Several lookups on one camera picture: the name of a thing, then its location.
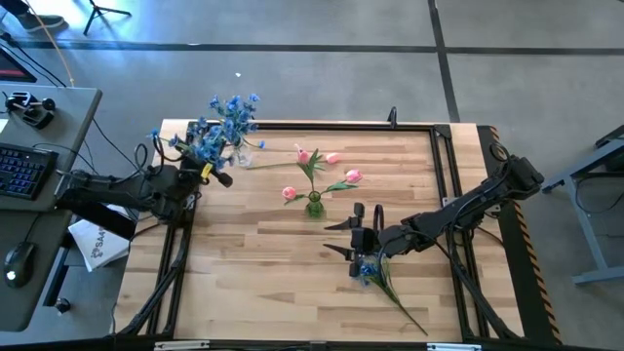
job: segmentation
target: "glass vase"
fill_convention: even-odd
[[[236,164],[240,167],[249,167],[252,165],[252,150],[244,143],[241,143],[234,149],[236,155]]]
[[[305,206],[305,213],[311,218],[320,218],[325,214],[325,207],[321,202],[321,193],[312,191],[308,195],[310,202]]]

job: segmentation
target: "small green vase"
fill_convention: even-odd
[[[318,191],[312,191],[308,195],[310,202],[305,206],[305,212],[309,217],[320,218],[325,214],[325,207],[321,203],[321,193]]]

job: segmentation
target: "monitor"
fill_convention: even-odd
[[[6,50],[0,50],[0,81],[34,83],[37,78],[17,62]]]

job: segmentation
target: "computer mouse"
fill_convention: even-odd
[[[21,242],[10,249],[4,259],[4,281],[11,288],[21,288],[32,276],[32,261],[36,246]]]

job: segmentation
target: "white cable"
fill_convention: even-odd
[[[55,38],[52,36],[52,34],[50,34],[50,31],[48,31],[48,28],[46,28],[46,24],[44,24],[44,22],[39,18],[39,15],[37,15],[37,13],[35,12],[35,9],[32,7],[32,5],[30,5],[30,2],[28,0],[24,0],[24,1],[26,2],[30,10],[32,11],[32,14],[37,18],[37,21],[39,22],[39,24],[41,24],[41,26],[43,27],[43,30],[46,32],[46,35],[48,35],[48,38],[52,42],[52,45],[55,46],[55,49],[57,50],[57,54],[60,57],[60,60],[62,61],[62,65],[65,66],[65,71],[67,71],[67,76],[69,76],[69,84],[73,88],[74,77],[71,75],[71,71],[69,70],[67,61],[65,61],[65,57],[62,55],[62,52],[60,51],[59,46],[57,45],[57,41],[55,41]]]

